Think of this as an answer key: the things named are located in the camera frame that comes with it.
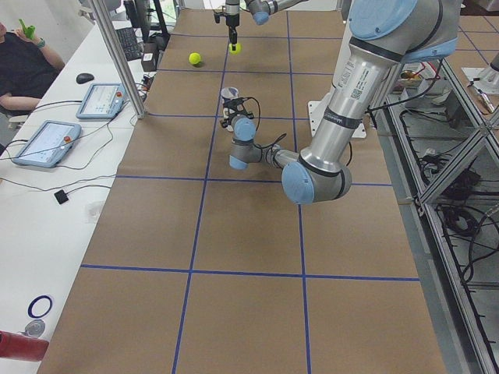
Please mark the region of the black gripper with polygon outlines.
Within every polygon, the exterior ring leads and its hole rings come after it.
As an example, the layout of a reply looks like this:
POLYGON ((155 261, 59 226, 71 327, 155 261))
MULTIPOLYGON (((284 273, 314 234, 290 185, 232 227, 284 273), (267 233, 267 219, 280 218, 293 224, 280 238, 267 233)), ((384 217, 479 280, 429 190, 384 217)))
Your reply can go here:
POLYGON ((249 117, 250 113, 246 110, 243 104, 223 107, 222 119, 220 125, 223 129, 228 129, 232 126, 232 122, 237 116, 249 117))
POLYGON ((236 26, 239 26, 239 14, 227 13, 225 19, 226 25, 228 26, 229 43, 236 44, 238 43, 236 26))

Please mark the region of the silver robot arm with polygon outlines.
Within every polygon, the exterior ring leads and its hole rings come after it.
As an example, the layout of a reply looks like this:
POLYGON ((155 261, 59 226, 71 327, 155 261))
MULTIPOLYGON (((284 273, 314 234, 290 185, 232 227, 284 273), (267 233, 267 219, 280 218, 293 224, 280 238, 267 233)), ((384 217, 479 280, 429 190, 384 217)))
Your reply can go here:
MULTIPOLYGON (((261 1, 249 0, 245 1, 246 9, 249 11, 255 23, 259 26, 265 24, 271 15, 293 7, 303 0, 274 0, 274 1, 261 1)), ((225 2, 222 7, 222 15, 225 17, 225 24, 228 28, 229 50, 235 51, 238 43, 237 27, 240 24, 240 1, 225 2)))
POLYGON ((340 157, 387 75, 399 63, 426 62, 452 54, 457 46, 459 1, 355 1, 347 19, 350 57, 327 103, 311 144, 299 153, 277 144, 254 142, 257 127, 237 107, 241 97, 224 104, 233 128, 229 164, 244 170, 266 162, 281 168, 285 195, 311 204, 343 197, 352 175, 340 157))

